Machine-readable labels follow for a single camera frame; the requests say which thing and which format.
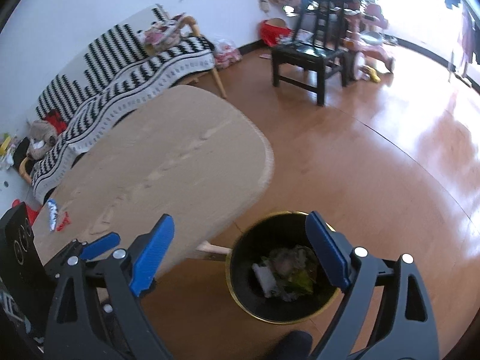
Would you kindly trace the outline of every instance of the red bucket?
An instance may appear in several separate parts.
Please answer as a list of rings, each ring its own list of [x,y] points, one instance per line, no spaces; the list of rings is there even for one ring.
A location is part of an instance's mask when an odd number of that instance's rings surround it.
[[[287,28],[287,24],[282,19],[264,20],[260,24],[260,37],[267,46],[273,47],[278,43],[278,38],[289,36],[291,29]]]

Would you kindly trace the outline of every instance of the blue and white wrapper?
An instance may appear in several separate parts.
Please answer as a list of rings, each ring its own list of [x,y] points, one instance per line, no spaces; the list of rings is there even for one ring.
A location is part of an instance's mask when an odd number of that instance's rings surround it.
[[[55,231],[55,228],[57,227],[57,218],[59,216],[57,202],[53,199],[48,199],[46,204],[48,205],[50,211],[50,231]]]

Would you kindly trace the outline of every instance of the wooden armrest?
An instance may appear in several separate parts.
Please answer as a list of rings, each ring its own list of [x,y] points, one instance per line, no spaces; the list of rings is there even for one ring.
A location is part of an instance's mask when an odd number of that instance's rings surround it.
[[[200,36],[200,28],[198,28],[197,21],[192,16],[186,16],[183,18],[183,22],[190,26],[193,36]]]
[[[29,185],[32,185],[32,178],[25,169],[28,161],[30,161],[28,157],[25,157],[23,159],[23,161],[20,163],[20,166],[18,167],[18,173],[20,174],[20,176],[22,176],[23,180],[25,180]]]

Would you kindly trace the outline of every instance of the white wall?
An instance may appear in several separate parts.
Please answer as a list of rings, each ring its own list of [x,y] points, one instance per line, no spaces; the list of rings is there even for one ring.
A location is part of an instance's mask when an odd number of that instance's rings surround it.
[[[271,7],[266,15],[258,0],[21,0],[0,33],[0,133],[25,136],[26,110],[53,77],[94,38],[154,3],[171,15],[187,12],[206,36],[223,35],[238,47],[258,39],[262,20],[283,14]],[[0,214],[26,192],[15,174],[8,178],[14,187],[0,191]]]

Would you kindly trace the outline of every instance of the pink tricycle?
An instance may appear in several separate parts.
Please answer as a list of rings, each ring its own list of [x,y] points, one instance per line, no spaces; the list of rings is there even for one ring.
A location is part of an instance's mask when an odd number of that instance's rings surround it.
[[[362,76],[362,67],[365,57],[369,56],[385,63],[386,68],[393,73],[395,58],[383,48],[383,35],[374,31],[375,27],[383,30],[388,28],[388,20],[382,15],[382,9],[377,4],[370,4],[364,12],[345,9],[345,18],[350,23],[350,31],[346,32],[344,47],[353,54],[352,78],[359,80]],[[360,22],[367,26],[367,30],[360,32]]]

